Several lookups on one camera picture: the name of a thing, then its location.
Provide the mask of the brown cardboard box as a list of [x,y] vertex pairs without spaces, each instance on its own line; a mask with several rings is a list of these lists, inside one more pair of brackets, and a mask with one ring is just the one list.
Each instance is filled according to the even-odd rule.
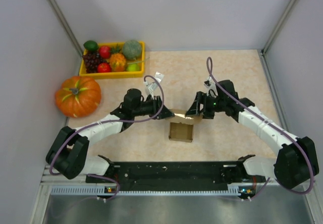
[[191,143],[193,141],[194,126],[199,124],[202,116],[187,116],[186,111],[171,109],[174,113],[169,118],[169,140]]

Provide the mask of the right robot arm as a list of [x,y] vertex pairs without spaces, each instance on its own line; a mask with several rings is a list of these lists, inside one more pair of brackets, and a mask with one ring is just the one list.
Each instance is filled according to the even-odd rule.
[[309,137],[297,137],[266,117],[248,98],[239,98],[234,84],[223,80],[218,85],[205,81],[207,93],[198,91],[185,113],[213,119],[216,113],[225,113],[239,124],[252,130],[264,141],[276,158],[249,155],[241,158],[235,169],[236,177],[246,182],[253,176],[276,179],[283,187],[293,189],[319,173],[314,142]]

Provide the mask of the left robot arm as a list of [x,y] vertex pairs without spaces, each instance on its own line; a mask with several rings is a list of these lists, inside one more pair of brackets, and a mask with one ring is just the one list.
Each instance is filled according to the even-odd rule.
[[114,177],[113,163],[104,156],[88,156],[88,148],[102,139],[121,133],[147,116],[149,120],[171,118],[174,113],[164,105],[164,96],[142,96],[138,89],[129,89],[123,102],[103,119],[90,125],[72,129],[63,127],[46,156],[52,175],[63,175],[71,180],[80,174],[96,175],[109,182]]

